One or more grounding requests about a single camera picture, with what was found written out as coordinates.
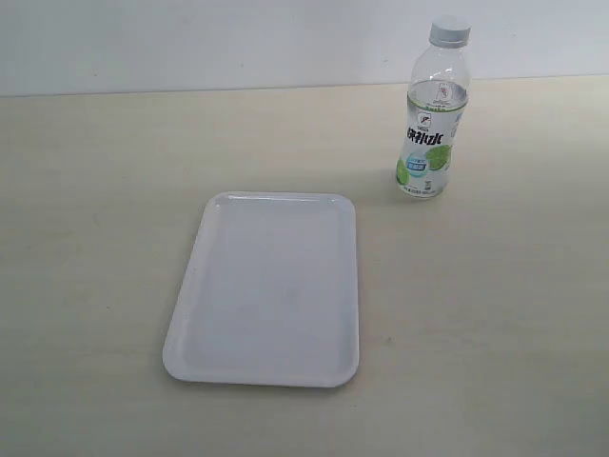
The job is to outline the clear plastic drink bottle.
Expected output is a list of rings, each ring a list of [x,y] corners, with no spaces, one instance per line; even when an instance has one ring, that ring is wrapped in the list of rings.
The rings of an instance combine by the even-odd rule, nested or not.
[[[431,44],[415,62],[407,89],[405,137],[395,171],[405,194],[432,198],[447,186],[470,81],[464,48]]]

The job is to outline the white bottle cap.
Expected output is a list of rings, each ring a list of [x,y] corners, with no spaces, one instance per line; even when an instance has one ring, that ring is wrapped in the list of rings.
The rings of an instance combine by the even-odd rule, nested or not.
[[[429,43],[443,49],[460,49],[469,42],[471,26],[460,17],[443,14],[432,21]]]

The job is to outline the white rectangular tray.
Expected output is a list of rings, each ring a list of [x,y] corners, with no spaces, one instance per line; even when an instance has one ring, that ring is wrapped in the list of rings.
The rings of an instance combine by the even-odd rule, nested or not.
[[[206,204],[162,359],[193,383],[334,388],[360,362],[356,210],[327,193]]]

